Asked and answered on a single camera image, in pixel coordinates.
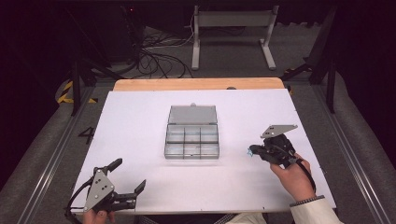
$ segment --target gray carpet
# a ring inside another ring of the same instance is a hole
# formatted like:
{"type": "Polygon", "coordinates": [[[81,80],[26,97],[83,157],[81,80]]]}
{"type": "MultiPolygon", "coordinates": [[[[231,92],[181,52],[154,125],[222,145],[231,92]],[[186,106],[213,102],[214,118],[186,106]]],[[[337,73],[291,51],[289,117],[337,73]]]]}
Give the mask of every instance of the gray carpet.
{"type": "MultiPolygon", "coordinates": [[[[263,58],[258,39],[263,28],[249,28],[240,35],[226,35],[219,31],[205,32],[201,39],[201,63],[194,77],[280,77],[285,69],[297,67],[307,56],[319,27],[306,28],[302,25],[278,25],[273,33],[270,49],[277,69],[269,71],[263,58]]],[[[154,49],[155,52],[178,57],[191,66],[191,43],[178,48],[154,49]]],[[[182,67],[174,64],[169,77],[180,75],[182,67]]],[[[140,75],[136,70],[127,77],[140,75]]],[[[304,129],[318,157],[325,177],[337,204],[337,212],[345,223],[375,223],[375,219],[363,194],[351,173],[341,148],[336,140],[326,113],[306,78],[301,74],[285,84],[291,85],[292,100],[300,115],[304,129]]],[[[97,104],[86,104],[78,119],[70,141],[65,146],[62,160],[51,179],[42,202],[32,216],[32,223],[69,223],[64,218],[63,208],[72,194],[72,185],[77,180],[89,145],[86,138],[78,134],[89,127],[96,127],[107,93],[114,82],[101,78],[94,88],[91,98],[98,98],[97,104]]],[[[388,212],[391,223],[396,223],[396,175],[382,147],[361,117],[357,108],[347,97],[344,83],[337,77],[334,97],[336,114],[347,139],[363,165],[364,171],[373,183],[379,201],[388,212]]],[[[21,213],[35,190],[35,184],[46,168],[54,149],[71,119],[72,105],[61,104],[42,132],[30,146],[14,174],[0,192],[0,223],[17,223],[21,213]]],[[[133,217],[118,216],[118,223],[132,223],[133,217]]],[[[270,223],[291,223],[290,213],[269,214],[270,223]]]]}

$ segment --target white metal frame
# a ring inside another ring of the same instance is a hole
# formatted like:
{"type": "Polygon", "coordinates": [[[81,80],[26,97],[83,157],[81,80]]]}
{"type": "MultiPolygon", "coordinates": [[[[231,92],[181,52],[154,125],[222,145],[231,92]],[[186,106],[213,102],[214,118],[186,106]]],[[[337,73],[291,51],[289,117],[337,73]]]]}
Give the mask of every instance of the white metal frame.
{"type": "Polygon", "coordinates": [[[195,6],[192,70],[199,69],[201,47],[199,28],[209,26],[268,26],[267,33],[264,38],[260,39],[260,43],[268,68],[275,70],[276,65],[268,45],[274,29],[278,9],[279,6],[274,6],[272,10],[264,11],[199,11],[199,7],[195,6]]]}

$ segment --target white table surface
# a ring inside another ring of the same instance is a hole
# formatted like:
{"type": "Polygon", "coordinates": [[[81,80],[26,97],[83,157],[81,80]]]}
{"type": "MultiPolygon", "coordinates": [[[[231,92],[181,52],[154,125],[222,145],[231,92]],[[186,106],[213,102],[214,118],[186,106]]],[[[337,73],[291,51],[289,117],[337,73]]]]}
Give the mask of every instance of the white table surface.
{"type": "MultiPolygon", "coordinates": [[[[260,156],[248,147],[261,145],[271,124],[297,124],[286,133],[296,151],[311,163],[317,195],[334,200],[287,90],[112,91],[81,168],[76,189],[93,167],[123,164],[108,174],[117,193],[132,193],[144,179],[133,215],[288,211],[293,199],[260,156]],[[215,105],[219,125],[218,160],[167,160],[163,155],[171,105],[215,105]]],[[[87,189],[73,206],[85,204],[87,189]]]]}

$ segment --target clear plastic box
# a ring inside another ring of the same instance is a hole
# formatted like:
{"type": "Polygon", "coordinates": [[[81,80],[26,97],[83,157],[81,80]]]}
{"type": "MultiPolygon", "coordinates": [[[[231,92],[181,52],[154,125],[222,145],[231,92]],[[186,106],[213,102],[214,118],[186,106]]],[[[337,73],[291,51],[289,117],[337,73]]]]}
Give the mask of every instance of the clear plastic box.
{"type": "Polygon", "coordinates": [[[214,105],[173,105],[166,129],[166,159],[218,159],[219,129],[214,105]]]}

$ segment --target human hand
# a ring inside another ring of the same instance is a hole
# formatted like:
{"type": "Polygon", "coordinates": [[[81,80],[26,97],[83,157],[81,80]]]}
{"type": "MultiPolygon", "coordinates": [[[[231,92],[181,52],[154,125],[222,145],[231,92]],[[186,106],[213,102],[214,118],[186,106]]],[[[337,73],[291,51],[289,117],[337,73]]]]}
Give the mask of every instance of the human hand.
{"type": "MultiPolygon", "coordinates": [[[[297,153],[294,156],[303,160],[297,153]]],[[[303,160],[301,164],[311,174],[309,162],[303,160]]],[[[288,166],[288,168],[283,169],[279,165],[271,163],[271,170],[277,175],[283,188],[285,188],[296,202],[316,197],[308,176],[306,176],[298,164],[294,163],[288,166]]]]}
{"type": "Polygon", "coordinates": [[[107,215],[106,211],[99,211],[96,214],[92,209],[90,209],[88,212],[84,212],[83,214],[83,224],[105,224],[107,217],[111,223],[116,223],[114,212],[110,212],[107,215]]]}

